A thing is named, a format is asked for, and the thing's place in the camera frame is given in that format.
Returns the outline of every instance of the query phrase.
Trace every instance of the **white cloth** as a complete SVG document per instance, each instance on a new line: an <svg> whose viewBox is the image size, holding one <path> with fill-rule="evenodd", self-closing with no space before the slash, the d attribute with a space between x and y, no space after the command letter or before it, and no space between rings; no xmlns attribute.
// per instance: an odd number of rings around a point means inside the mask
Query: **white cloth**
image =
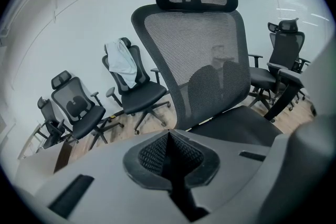
<svg viewBox="0 0 336 224"><path fill-rule="evenodd" d="M136 85L137 65L134 62L130 51L121 39L105 44L108 54L109 70L118 73L128 87Z"/></svg>

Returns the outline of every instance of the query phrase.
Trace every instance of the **gray office chair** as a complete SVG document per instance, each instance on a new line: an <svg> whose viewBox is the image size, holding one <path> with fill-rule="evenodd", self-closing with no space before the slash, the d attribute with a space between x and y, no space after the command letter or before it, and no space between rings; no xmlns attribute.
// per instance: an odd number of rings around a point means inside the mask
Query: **gray office chair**
<svg viewBox="0 0 336 224"><path fill-rule="evenodd" d="M98 92L91 95L99 104L95 105L84 93L79 78L71 78L68 71L65 70L54 77L51 80L51 87L54 89L51 98L67 116L72 125L72 135L75 139L79 140L95 130L93 133L94 139L89 150L93 148L99 137L107 144L107 140L104 137L104 132L107 130L117 125L124 127L119 122L105 126L112 119L106 118L102 121L105 108L103 108L97 97Z"/></svg>
<svg viewBox="0 0 336 224"><path fill-rule="evenodd" d="M132 55L136 64L136 85L130 89L122 76L120 76L118 73L110 72L117 83L118 91L121 95L121 102L114 93L114 87L107 91L106 97L112 96L117 104L123 108L124 113L127 115L134 115L137 112L142 112L140 119L134 127L135 134L140 133L138 127L143 122L147 114L152 114L161 122L161 125L165 127L166 123L164 120L154 112L154 109L163 105L167 105L168 108L171 106L169 101L156 104L156 102L158 102L158 100L161 99L167 92L167 89L160 85L159 70L157 68L151 70L155 72L156 83L150 81L150 77L147 75L146 70L142 65L139 47L132 45L128 38L123 37L121 39L130 51L130 54ZM108 55L105 55L102 58L102 62L107 70L109 70Z"/></svg>
<svg viewBox="0 0 336 224"><path fill-rule="evenodd" d="M263 58L262 56L249 55L255 60L255 67L250 67L251 85L255 88L253 92L249 93L255 99L249 107L261 101L270 110L270 105L267 102L267 100L272 100L270 92L277 94L278 91L282 92L286 88L287 80L279 82L280 85L277 84L278 70L281 68L292 70L305 41L305 35L298 31L296 21L296 19L282 20L279 23L275 33L274 49L267 63L269 70L259 68L258 59ZM268 97L264 95L264 91L268 92Z"/></svg>
<svg viewBox="0 0 336 224"><path fill-rule="evenodd" d="M138 8L132 23L169 89L177 114L175 128L270 146L281 132L250 108L233 109L250 88L238 0L156 3Z"/></svg>

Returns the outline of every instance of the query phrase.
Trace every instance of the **chair leg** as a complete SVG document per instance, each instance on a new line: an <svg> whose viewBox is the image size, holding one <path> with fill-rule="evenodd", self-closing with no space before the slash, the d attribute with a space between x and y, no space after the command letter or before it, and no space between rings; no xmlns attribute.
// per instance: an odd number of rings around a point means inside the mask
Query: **chair leg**
<svg viewBox="0 0 336 224"><path fill-rule="evenodd" d="M157 115L153 110L150 110L148 112L151 113L154 117L156 117L159 121L161 121L161 125L163 127L166 126L166 123L164 122L164 120L159 115Z"/></svg>
<svg viewBox="0 0 336 224"><path fill-rule="evenodd" d="M146 117L146 115L148 114L148 111L144 111L141 115L141 118L138 120L138 122L136 123L134 130L135 132L138 134L138 127L140 125L140 123L144 120L144 118Z"/></svg>

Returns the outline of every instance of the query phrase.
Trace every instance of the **black office chair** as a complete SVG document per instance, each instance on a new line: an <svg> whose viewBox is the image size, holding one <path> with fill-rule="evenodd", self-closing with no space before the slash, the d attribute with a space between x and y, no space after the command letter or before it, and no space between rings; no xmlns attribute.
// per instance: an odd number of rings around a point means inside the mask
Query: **black office chair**
<svg viewBox="0 0 336 224"><path fill-rule="evenodd" d="M131 42L129 41L128 38L123 37L121 39L127 46L137 67L137 73L136 73L137 77L135 78L136 85L131 89L125 83L122 76L120 76L118 73L110 72L117 83L118 91L119 94L121 95L121 102L114 93L115 90L114 87L112 87L107 91L106 97L112 96L114 100L118 103L118 105L123 108L124 113L127 115L129 114L134 115L137 112L143 112L140 119L138 120L138 122L134 127L135 134L140 133L138 127L148 113L152 114L159 121L161 121L161 125L165 127L166 123L164 122L164 120L153 111L153 109L156 109L165 104L169 108L171 106L169 101L155 104L167 92L167 89L162 85L160 85L159 70L157 68L151 70L155 72L157 83L150 81L150 77L147 75L142 65L139 47L136 45L131 45ZM104 66L107 68L107 70L109 70L108 55L105 55L102 58L102 62Z"/></svg>
<svg viewBox="0 0 336 224"><path fill-rule="evenodd" d="M64 124L64 120L59 122L56 119L54 110L52 109L51 101L49 99L45 100L40 97L40 99L37 101L37 106L41 110L41 113L45 119L39 130L37 130L37 133L46 139L43 144L43 148L47 149L62 141L69 141L69 139L72 137L72 131L67 125ZM41 132L41 128L43 126L46 126L47 131L49 132L49 136L46 136ZM62 136L65 131L68 131L69 134Z"/></svg>
<svg viewBox="0 0 336 224"><path fill-rule="evenodd" d="M175 129L270 146L280 130L246 106L233 109L250 89L238 0L156 3L138 8L131 20L167 84L177 114ZM271 118L281 111L274 107Z"/></svg>
<svg viewBox="0 0 336 224"><path fill-rule="evenodd" d="M278 94L278 91L283 92L286 88L288 84L286 79L279 82L280 85L277 84L278 71L281 68L292 70L305 41L305 35L298 31L296 21L297 19L282 20L276 28L274 49L267 63L269 70L259 68L258 59L263 58L262 56L249 55L255 60L255 67L250 67L251 85L255 88L253 92L249 93L249 96L255 97L255 99L249 107L261 101L270 110L270 105L267 102L267 100L273 100L270 92ZM264 95L264 91L268 92L268 97Z"/></svg>
<svg viewBox="0 0 336 224"><path fill-rule="evenodd" d="M111 122L112 119L106 118L102 120L105 114L105 108L103 108L97 97L98 92L91 95L99 104L95 105L95 103L85 95L79 78L71 78L68 71L65 70L54 77L51 80L51 87L54 89L51 98L67 116L72 125L72 135L75 139L79 140L95 130L93 133L94 139L89 150L93 148L99 137L107 144L107 140L104 137L104 132L107 130L117 125L124 127L124 125L119 122L105 126L108 122Z"/></svg>

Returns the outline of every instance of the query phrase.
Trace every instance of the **floor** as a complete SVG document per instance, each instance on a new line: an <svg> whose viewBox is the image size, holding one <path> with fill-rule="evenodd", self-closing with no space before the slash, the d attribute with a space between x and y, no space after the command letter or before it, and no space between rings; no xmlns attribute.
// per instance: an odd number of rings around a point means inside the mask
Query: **floor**
<svg viewBox="0 0 336 224"><path fill-rule="evenodd" d="M239 105L248 106L252 102L252 100L253 97L248 96ZM146 116L146 118L139 127L140 135L162 129L172 129L175 127L176 113L174 104L169 94L164 96L158 103L165 101L170 101L171 107L168 108L167 105L164 105L160 108L155 109L155 112L164 118L166 122L166 127L163 127L158 119L154 118L152 115L149 114ZM311 103L307 99L305 101L300 100L298 104L295 104L295 107L292 111L284 109L276 117L274 125L278 129L280 129L283 133L292 133L302 123L312 120L313 115L310 111L310 106ZM261 102L256 103L252 108L262 116L265 115L267 112L267 109ZM105 132L104 135L108 143L113 143L119 140L125 140L134 137L135 134L133 127L135 126L140 116L141 113L136 113L135 116L123 114L113 119L112 122L119 121L120 123L124 124L124 128L116 126L112 128L110 131ZM86 137L82 138L78 144L74 143L69 163L74 162L81 156L84 156L88 152L92 140L93 136L87 135ZM104 145L105 143L101 139L98 139L95 146L98 147Z"/></svg>

